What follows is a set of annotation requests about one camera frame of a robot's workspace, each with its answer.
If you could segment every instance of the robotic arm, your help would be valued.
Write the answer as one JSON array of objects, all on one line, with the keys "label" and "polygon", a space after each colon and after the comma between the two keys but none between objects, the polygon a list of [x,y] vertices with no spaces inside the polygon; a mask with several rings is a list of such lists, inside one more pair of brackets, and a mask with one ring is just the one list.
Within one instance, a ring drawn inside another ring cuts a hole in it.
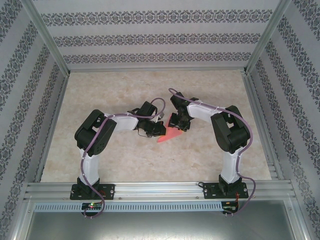
[{"label": "robotic arm", "polygon": [[[96,138],[92,147],[88,150],[83,161],[85,178],[90,185],[92,185],[96,190],[99,188],[99,154],[106,148],[109,139],[114,132],[142,129],[145,131],[147,137],[156,137],[166,134],[166,128],[163,125],[163,121],[157,120],[157,122],[155,122],[149,118],[139,117],[152,116],[154,112],[157,114],[157,111],[158,109],[147,101],[141,108],[136,108],[118,116],[104,114],[97,109],[92,111],[74,135],[77,147],[80,149],[81,156],[84,154],[84,151],[96,135],[96,129],[101,126],[102,122],[107,117],[111,117],[105,122],[100,134]],[[95,193],[90,189],[82,174],[80,174],[77,179],[77,185],[82,192],[90,195],[92,198],[95,196]]]},{"label": "robotic arm", "polygon": [[[212,123],[216,141],[223,153],[223,168],[219,175],[219,189],[225,196],[234,196],[236,189],[242,182],[236,171],[236,163],[239,152],[247,145],[250,139],[250,132],[242,121],[238,118],[225,113],[221,110],[215,110],[210,107],[185,101],[177,96],[170,98],[177,113],[172,113],[168,126],[178,128],[184,132],[190,129],[191,120],[194,118],[202,119]],[[198,98],[191,100],[202,103]],[[236,106],[230,106],[226,109],[241,116]]]}]

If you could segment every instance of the black mounting bracket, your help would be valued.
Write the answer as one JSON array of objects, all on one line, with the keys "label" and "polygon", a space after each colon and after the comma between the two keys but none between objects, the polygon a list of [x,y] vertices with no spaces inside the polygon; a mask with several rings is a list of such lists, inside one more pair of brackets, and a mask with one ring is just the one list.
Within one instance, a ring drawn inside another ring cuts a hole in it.
[{"label": "black mounting bracket", "polygon": [[84,202],[81,205],[81,213],[82,215],[86,215],[87,217],[93,217],[97,214],[97,211],[101,211],[103,207],[101,202],[89,203]]},{"label": "black mounting bracket", "polygon": [[247,184],[244,182],[238,184],[237,188],[227,194],[221,191],[218,182],[199,182],[198,186],[203,189],[204,199],[235,199],[237,193],[239,199],[247,199],[249,197]]},{"label": "black mounting bracket", "polygon": [[223,214],[234,214],[239,210],[239,202],[238,201],[222,201],[221,202]]},{"label": "black mounting bracket", "polygon": [[[114,184],[100,184],[98,180],[92,185],[102,196],[104,200],[113,200],[115,196]],[[80,178],[77,178],[77,184],[73,184],[70,193],[71,200],[100,200],[101,198],[92,189],[81,182]]]}]

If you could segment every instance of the cable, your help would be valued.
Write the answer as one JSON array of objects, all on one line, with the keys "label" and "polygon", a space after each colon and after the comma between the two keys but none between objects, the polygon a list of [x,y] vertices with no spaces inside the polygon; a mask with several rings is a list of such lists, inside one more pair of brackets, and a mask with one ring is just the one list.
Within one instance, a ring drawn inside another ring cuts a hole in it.
[{"label": "cable", "polygon": [[236,206],[235,207],[239,207],[239,193],[238,192],[236,192],[236,194],[235,194],[235,196],[236,196]]},{"label": "cable", "polygon": [[163,108],[161,111],[159,111],[158,113],[156,113],[155,115],[151,115],[151,116],[138,116],[138,115],[134,115],[134,114],[131,114],[131,113],[117,113],[117,114],[114,114],[114,115],[109,115],[107,116],[103,122],[101,123],[98,131],[96,132],[96,134],[94,135],[93,139],[91,140],[90,144],[88,145],[88,147],[84,150],[84,153],[82,155],[82,159],[81,159],[81,165],[80,165],[80,168],[81,168],[81,174],[83,176],[83,179],[85,181],[85,183],[89,186],[89,188],[92,189],[92,191],[94,191],[100,198],[101,198],[101,202],[102,202],[102,205],[103,207],[101,208],[101,210],[94,216],[87,216],[86,215],[86,211],[88,210],[88,208],[86,208],[83,212],[83,215],[85,218],[89,217],[90,219],[93,219],[93,218],[96,218],[98,217],[100,214],[102,214],[102,212],[104,211],[105,209],[105,206],[106,206],[106,202],[105,202],[105,199],[104,197],[89,183],[88,179],[86,178],[86,174],[85,174],[85,171],[84,171],[84,161],[85,161],[85,158],[86,158],[86,155],[88,153],[88,151],[91,149],[91,147],[93,146],[93,144],[95,143],[97,137],[99,136],[102,128],[104,127],[105,123],[113,118],[113,117],[118,117],[118,116],[131,116],[131,117],[135,117],[135,118],[141,118],[141,119],[153,119],[154,117],[156,116],[159,116],[160,114],[162,114],[166,108],[166,101],[161,98],[161,97],[156,97],[155,99],[153,99],[151,101],[151,103],[153,103],[155,100],[161,100],[163,102]]},{"label": "cable", "polygon": [[240,155],[241,155],[245,150],[247,150],[247,149],[251,146],[251,144],[252,144],[252,142],[253,142],[254,135],[253,135],[253,132],[252,132],[251,127],[249,126],[249,124],[247,123],[246,120],[244,120],[241,116],[239,116],[238,114],[236,114],[236,113],[234,113],[234,112],[232,112],[232,111],[228,111],[228,110],[226,110],[226,109],[224,109],[224,108],[220,108],[220,107],[217,107],[217,106],[212,106],[212,105],[209,105],[209,104],[206,104],[206,103],[203,103],[203,102],[193,101],[193,100],[191,100],[191,99],[189,99],[189,98],[185,98],[185,97],[183,97],[183,96],[178,95],[178,94],[177,94],[178,91],[175,90],[175,89],[173,89],[173,88],[169,88],[168,90],[169,90],[169,92],[170,92],[171,94],[173,94],[174,96],[176,96],[176,97],[178,97],[178,98],[180,98],[180,99],[186,100],[186,101],[188,101],[188,102],[190,102],[190,103],[202,105],[202,106],[211,108],[211,109],[213,109],[213,110],[218,110],[218,111],[225,112],[225,113],[227,113],[227,114],[233,115],[233,116],[235,116],[237,119],[239,119],[240,121],[242,121],[242,122],[244,123],[244,125],[248,128],[248,130],[249,130],[249,132],[250,132],[250,140],[249,140],[249,143],[248,143],[241,151],[239,151],[239,153],[238,153],[238,156],[237,156],[237,158],[236,158],[235,171],[236,171],[236,173],[238,174],[238,176],[239,176],[240,178],[248,179],[248,180],[252,181],[252,183],[253,183],[253,189],[252,189],[251,195],[249,196],[249,198],[248,198],[248,200],[245,202],[245,204],[242,206],[242,208],[240,208],[240,210],[238,210],[238,211],[237,211],[236,213],[234,213],[233,215],[240,213],[240,212],[248,205],[248,203],[250,202],[251,198],[254,196],[254,193],[255,193],[255,191],[256,191],[256,181],[253,180],[251,177],[241,175],[240,172],[239,172]]},{"label": "cable", "polygon": [[203,189],[204,188],[204,182],[203,181],[198,182],[198,186]]},{"label": "cable", "polygon": [[141,136],[141,137],[147,138],[147,139],[152,138],[152,136],[143,136],[143,135],[139,134],[139,128],[138,128],[138,135]]}]

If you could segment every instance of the floor panel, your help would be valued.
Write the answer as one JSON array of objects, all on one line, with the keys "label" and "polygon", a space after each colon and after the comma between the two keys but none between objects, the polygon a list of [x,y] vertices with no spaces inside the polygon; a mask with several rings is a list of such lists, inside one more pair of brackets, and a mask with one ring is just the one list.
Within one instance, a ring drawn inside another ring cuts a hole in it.
[{"label": "floor panel", "polygon": [[[168,88],[215,106],[237,106],[254,134],[240,171],[256,180],[271,179],[241,73],[220,70],[71,73],[41,181],[76,181],[81,156],[74,134],[92,110],[124,113],[162,97],[166,122],[176,112]],[[154,104],[162,108],[161,101]],[[212,125],[194,119],[190,130],[162,143],[136,130],[114,133],[101,154],[99,176],[102,182],[217,181],[222,157]]]}]

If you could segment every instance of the red object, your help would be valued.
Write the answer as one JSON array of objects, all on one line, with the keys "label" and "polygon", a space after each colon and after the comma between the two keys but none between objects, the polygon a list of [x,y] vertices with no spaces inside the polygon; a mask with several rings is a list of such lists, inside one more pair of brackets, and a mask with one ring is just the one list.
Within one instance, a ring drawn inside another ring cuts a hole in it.
[{"label": "red object", "polygon": [[161,142],[167,141],[169,139],[173,139],[173,138],[175,138],[177,136],[180,136],[184,132],[182,130],[179,130],[176,127],[168,127],[169,120],[165,124],[165,128],[166,128],[165,135],[159,137],[158,140],[157,140],[157,143],[161,143]]}]

